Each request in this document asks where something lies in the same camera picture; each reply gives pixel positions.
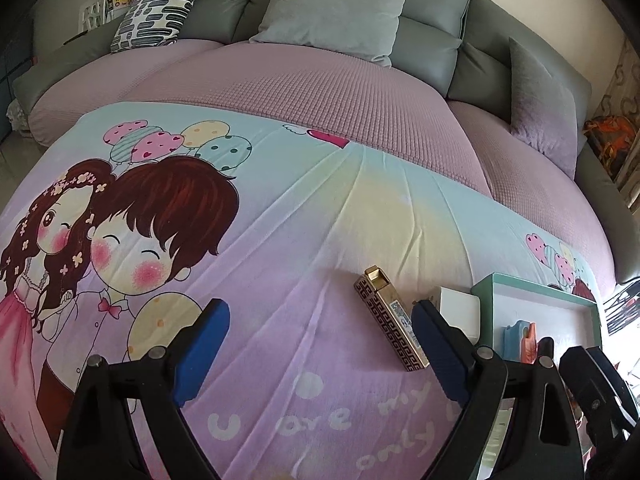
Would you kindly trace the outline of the teal rimmed white tray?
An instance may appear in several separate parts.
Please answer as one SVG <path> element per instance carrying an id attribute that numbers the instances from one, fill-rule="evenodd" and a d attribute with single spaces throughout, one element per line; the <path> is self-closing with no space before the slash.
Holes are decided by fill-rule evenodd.
<path id="1" fill-rule="evenodd" d="M 480 343 L 504 355 L 504 330 L 520 321 L 536 325 L 536 338 L 554 341 L 553 362 L 575 346 L 602 342 L 597 304 L 569 292 L 493 273 L 476 283 L 471 292 L 480 298 Z"/>

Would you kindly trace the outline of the gold patterned long box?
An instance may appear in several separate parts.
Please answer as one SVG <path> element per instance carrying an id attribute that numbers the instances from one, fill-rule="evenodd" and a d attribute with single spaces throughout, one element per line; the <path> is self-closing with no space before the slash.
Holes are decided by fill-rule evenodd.
<path id="1" fill-rule="evenodd" d="M 381 327 L 387 341 L 407 372 L 424 370 L 430 363 L 413 331 L 410 311 L 379 266 L 369 266 L 354 289 Z"/>

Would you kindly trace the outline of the cartoon couple printed sheet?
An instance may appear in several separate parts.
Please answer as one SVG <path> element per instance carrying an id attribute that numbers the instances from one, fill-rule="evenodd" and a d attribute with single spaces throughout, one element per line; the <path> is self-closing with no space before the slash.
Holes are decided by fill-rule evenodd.
<path id="1" fill-rule="evenodd" d="M 130 364 L 214 298 L 230 327 L 182 412 L 226 479 L 416 479 L 459 410 L 354 284 L 411 310 L 493 273 L 594 301 L 578 252 L 472 188 L 266 118 L 119 103 L 81 117 L 1 215 L 1 426 L 52 479 L 90 356 Z"/>

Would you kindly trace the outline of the orange red decoration bag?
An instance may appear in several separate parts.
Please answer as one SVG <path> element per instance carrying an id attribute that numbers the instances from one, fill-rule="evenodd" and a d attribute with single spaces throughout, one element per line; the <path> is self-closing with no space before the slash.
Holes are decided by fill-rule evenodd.
<path id="1" fill-rule="evenodd" d="M 582 133 L 604 169 L 616 176 L 636 137 L 632 122 L 624 116 L 599 116 L 587 120 Z"/>

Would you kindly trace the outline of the grey purple right pillow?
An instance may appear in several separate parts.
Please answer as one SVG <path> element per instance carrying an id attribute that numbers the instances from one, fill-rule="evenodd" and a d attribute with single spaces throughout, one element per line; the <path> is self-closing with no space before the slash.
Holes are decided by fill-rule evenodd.
<path id="1" fill-rule="evenodd" d="M 573 95 L 513 38 L 509 47 L 512 136 L 574 179 L 578 132 Z"/>

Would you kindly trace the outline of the pink waffle sofa cover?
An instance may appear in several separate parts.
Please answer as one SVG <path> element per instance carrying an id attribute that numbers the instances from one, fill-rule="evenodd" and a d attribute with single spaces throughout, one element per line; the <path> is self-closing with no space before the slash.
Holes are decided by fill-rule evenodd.
<path id="1" fill-rule="evenodd" d="M 30 131 L 50 145 L 78 118 L 120 101 L 191 104 L 268 117 L 386 151 L 492 197 L 580 252 L 602 290 L 612 248 L 575 180 L 502 119 L 400 70 L 284 44 L 186 39 L 103 55 L 66 46 L 14 81 Z"/>

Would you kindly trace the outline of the patterned beige curtain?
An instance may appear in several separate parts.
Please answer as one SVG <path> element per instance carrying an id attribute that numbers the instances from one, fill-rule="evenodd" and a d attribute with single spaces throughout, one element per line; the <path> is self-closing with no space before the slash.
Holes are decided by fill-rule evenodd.
<path id="1" fill-rule="evenodd" d="M 639 163 L 639 55 L 628 37 L 624 39 L 612 79 L 597 108 L 599 115 L 623 116 L 636 130 L 628 155 L 614 182 L 622 188 Z"/>

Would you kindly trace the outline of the grey sofa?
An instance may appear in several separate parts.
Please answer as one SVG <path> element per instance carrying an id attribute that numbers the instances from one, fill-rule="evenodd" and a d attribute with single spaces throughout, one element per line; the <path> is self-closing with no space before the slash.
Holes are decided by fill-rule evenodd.
<path id="1" fill-rule="evenodd" d="M 196 0 L 177 41 L 256 44 L 250 38 L 258 31 L 269 1 Z M 66 44 L 76 48 L 77 65 L 115 54 L 110 51 L 115 30 L 114 25 L 105 25 Z M 477 106 L 509 125 L 510 38 L 526 47 L 572 92 L 577 117 L 585 120 L 591 93 L 586 78 L 550 44 L 491 0 L 406 0 L 389 68 L 428 84 L 448 101 Z M 638 223 L 589 148 L 578 154 L 574 180 L 612 248 L 614 285 L 633 280 L 639 274 Z"/>

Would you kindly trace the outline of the black white patterned pillow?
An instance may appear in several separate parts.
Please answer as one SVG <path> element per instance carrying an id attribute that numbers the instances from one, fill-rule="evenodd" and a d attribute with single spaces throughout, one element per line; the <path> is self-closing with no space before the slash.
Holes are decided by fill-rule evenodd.
<path id="1" fill-rule="evenodd" d="M 112 53 L 168 46 L 179 35 L 195 0 L 134 0 L 111 42 Z"/>

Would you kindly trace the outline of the light grey middle pillow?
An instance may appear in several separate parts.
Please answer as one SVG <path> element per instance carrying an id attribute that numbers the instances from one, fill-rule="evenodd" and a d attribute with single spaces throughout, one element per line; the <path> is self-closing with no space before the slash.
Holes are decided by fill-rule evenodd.
<path id="1" fill-rule="evenodd" d="M 270 0 L 261 44 L 312 47 L 390 67 L 406 0 Z"/>

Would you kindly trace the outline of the white wall charger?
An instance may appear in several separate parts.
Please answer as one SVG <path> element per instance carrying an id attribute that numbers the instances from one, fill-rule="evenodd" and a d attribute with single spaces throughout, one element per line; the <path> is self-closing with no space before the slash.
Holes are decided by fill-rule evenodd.
<path id="1" fill-rule="evenodd" d="M 472 344 L 478 343 L 480 339 L 480 300 L 477 296 L 436 286 L 427 293 L 426 299 L 431 301 L 450 326 L 461 330 Z"/>

